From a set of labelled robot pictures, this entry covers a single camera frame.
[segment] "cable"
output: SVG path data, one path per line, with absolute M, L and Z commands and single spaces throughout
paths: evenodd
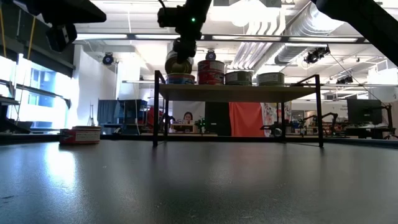
M 333 59 L 335 59 L 335 61 L 337 62 L 337 64 L 342 68 L 342 69 L 344 69 L 344 71 L 347 73 L 347 74 L 349 74 L 349 72 L 347 71 L 347 69 L 345 69 L 341 64 L 340 64 L 340 62 L 339 61 L 337 61 L 337 59 L 332 55 L 332 54 L 330 54 L 330 56 L 333 58 Z M 361 86 L 362 86 L 362 84 L 354 77 L 354 76 L 351 76 L 352 78 L 353 78 L 353 80 L 355 80 L 358 84 L 360 84 Z M 382 104 L 383 104 L 383 106 L 386 106 L 386 104 L 384 104 L 378 97 L 376 97 L 373 93 L 371 93 L 365 86 L 362 86 L 370 95 L 372 95 L 373 97 L 375 97 L 375 99 L 377 99 L 377 100 L 379 100 Z
M 164 5 L 163 1 L 162 1 L 162 0 L 158 0 L 158 1 L 159 1 L 160 4 L 162 5 L 162 7 L 163 7 L 163 9 L 164 9 L 164 12 L 166 13 L 166 6 Z
M 4 35 L 4 21 L 2 19 L 2 6 L 1 6 L 1 3 L 0 3 L 0 23 L 1 23 L 2 50 L 4 52 L 4 57 L 7 58 L 6 38 L 5 38 L 5 35 Z
M 33 41 L 33 34 L 34 34 L 34 31 L 35 31 L 35 25 L 36 25 L 36 17 L 33 17 L 32 29 L 30 30 L 29 47 L 28 47 L 28 50 L 27 50 L 27 60 L 30 59 L 30 51 L 32 50 L 32 41 Z M 18 111 L 17 111 L 17 121 L 16 121 L 16 125 L 18 125 L 18 121 L 19 121 L 19 112 L 20 112 L 21 106 L 22 106 L 22 96 L 23 96 L 24 90 L 25 90 L 26 73 L 27 73 L 27 71 L 25 71 L 24 81 L 22 82 L 22 90 L 21 90 L 21 97 L 20 97 L 20 99 L 19 99 L 19 107 L 18 107 Z
M 137 100 L 135 100 L 136 102 L 136 125 L 137 125 L 137 131 L 138 131 L 138 135 L 141 135 L 141 133 L 139 132 L 139 128 L 138 128 L 138 112 L 140 112 L 140 110 L 138 110 L 137 112 Z
M 27 49 L 27 60 L 30 59 L 30 51 L 32 50 L 33 34 L 35 31 L 36 17 L 33 17 L 32 30 L 30 31 L 29 48 Z
M 91 44 L 89 41 L 85 40 L 85 43 L 88 44 L 89 48 L 91 49 L 92 52 L 94 52 L 93 48 L 91 47 Z

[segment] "tin can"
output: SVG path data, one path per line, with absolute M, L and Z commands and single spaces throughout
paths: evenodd
M 221 72 L 198 72 L 199 85 L 224 85 L 224 73 Z
M 284 86 L 285 75 L 280 72 L 263 73 L 257 76 L 258 86 Z
M 195 84 L 195 77 L 190 74 L 184 73 L 172 73 L 168 74 L 166 78 L 166 84 Z
M 198 72 L 220 72 L 224 74 L 225 64 L 217 60 L 203 60 L 198 62 Z
M 252 72 L 236 71 L 225 74 L 225 85 L 252 85 Z
M 199 85 L 224 85 L 225 64 L 217 60 L 198 62 Z
M 100 142 L 101 127 L 75 126 L 60 130 L 60 144 L 96 144 Z
M 189 57 L 183 63 L 177 63 L 177 53 L 170 51 L 166 56 L 165 70 L 167 74 L 186 73 L 191 74 L 193 58 Z

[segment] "window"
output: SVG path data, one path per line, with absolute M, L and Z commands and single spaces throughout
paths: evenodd
M 22 90 L 17 89 L 16 100 L 21 99 L 21 93 Z M 67 111 L 65 100 L 61 98 L 24 90 L 21 105 L 9 107 L 8 117 L 19 121 L 31 121 L 31 128 L 61 129 L 65 127 Z
M 22 58 L 17 71 L 17 83 L 49 91 L 62 96 L 68 95 L 71 79 L 64 74 L 45 68 Z
M 68 108 L 65 100 L 56 95 L 67 94 L 71 79 L 22 57 L 15 71 L 18 84 L 29 86 L 37 91 L 26 89 L 22 91 L 19 87 L 16 90 L 16 100 L 20 101 L 20 106 L 9 107 L 8 118 L 30 121 L 31 128 L 64 128 Z
M 298 122 L 300 119 L 304 118 L 304 111 L 292 111 L 292 121 L 293 122 Z
M 12 60 L 0 56 L 0 68 L 0 79 L 13 82 L 16 71 L 16 63 Z
M 16 63 L 12 60 L 0 56 L 0 79 L 4 81 L 14 81 Z M 11 94 L 6 85 L 0 85 L 0 96 L 10 97 Z

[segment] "desk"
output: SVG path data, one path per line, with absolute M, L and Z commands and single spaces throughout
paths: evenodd
M 360 139 L 372 138 L 383 139 L 383 133 L 389 132 L 391 129 L 384 128 L 346 128 L 346 135 L 358 136 Z
M 149 141 L 101 140 L 0 146 L 0 153 L 0 223 L 397 220 L 396 150 L 240 142 L 152 150 Z

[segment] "red curtain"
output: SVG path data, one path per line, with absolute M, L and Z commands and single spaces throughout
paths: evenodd
M 260 103 L 229 103 L 232 137 L 264 137 Z

